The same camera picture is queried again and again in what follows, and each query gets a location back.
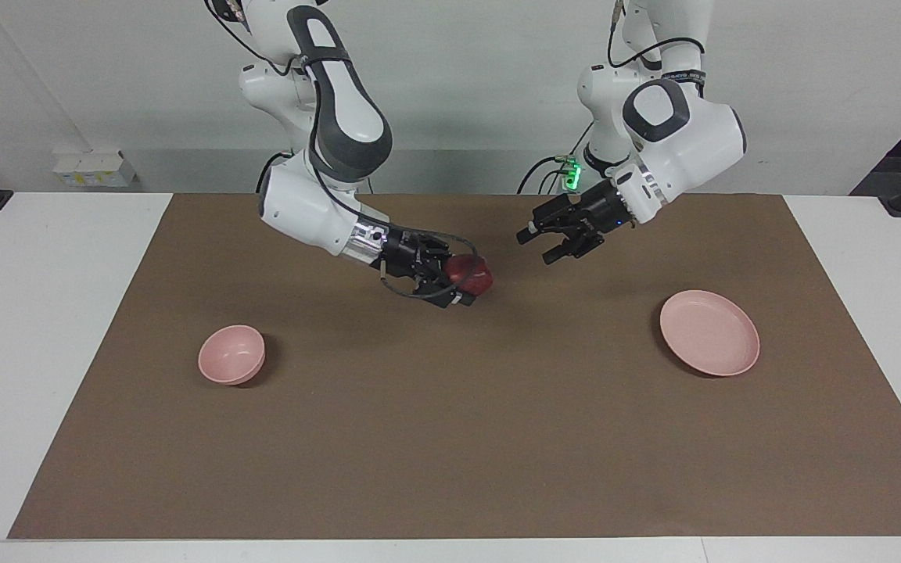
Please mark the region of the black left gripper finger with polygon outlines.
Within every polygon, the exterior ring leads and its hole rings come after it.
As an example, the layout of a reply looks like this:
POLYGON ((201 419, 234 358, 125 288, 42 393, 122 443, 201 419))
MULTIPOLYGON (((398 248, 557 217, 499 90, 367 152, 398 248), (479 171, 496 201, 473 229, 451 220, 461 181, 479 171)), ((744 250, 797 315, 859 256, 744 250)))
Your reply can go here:
POLYGON ((573 223, 564 217, 541 218, 536 217, 528 221, 525 227, 516 232, 516 242, 519 245, 526 245, 541 235, 557 234, 564 236, 565 245, 573 240, 573 223))
POLYGON ((566 238, 562 240, 560 245, 541 254, 541 259, 547 266, 551 266, 555 261, 567 256, 573 259, 580 259, 591 252, 591 250, 596 249, 604 241, 604 236, 600 234, 582 234, 575 238, 566 238))

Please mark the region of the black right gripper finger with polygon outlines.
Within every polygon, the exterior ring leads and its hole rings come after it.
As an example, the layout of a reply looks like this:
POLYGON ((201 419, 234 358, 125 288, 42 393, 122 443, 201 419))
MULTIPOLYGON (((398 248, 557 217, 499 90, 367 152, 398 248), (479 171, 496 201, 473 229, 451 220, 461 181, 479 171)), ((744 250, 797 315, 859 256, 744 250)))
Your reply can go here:
POLYGON ((475 256, 476 248, 463 238, 429 238, 429 255, 435 260, 450 260, 455 256, 475 256))
POLYGON ((455 289, 453 292, 443 293, 443 295, 428 296, 428 298, 425 298, 424 300, 440 309, 447 309, 447 307, 455 306, 455 304, 461 304, 463 307, 470 307, 476 301, 476 296, 461 291, 460 289, 455 289))

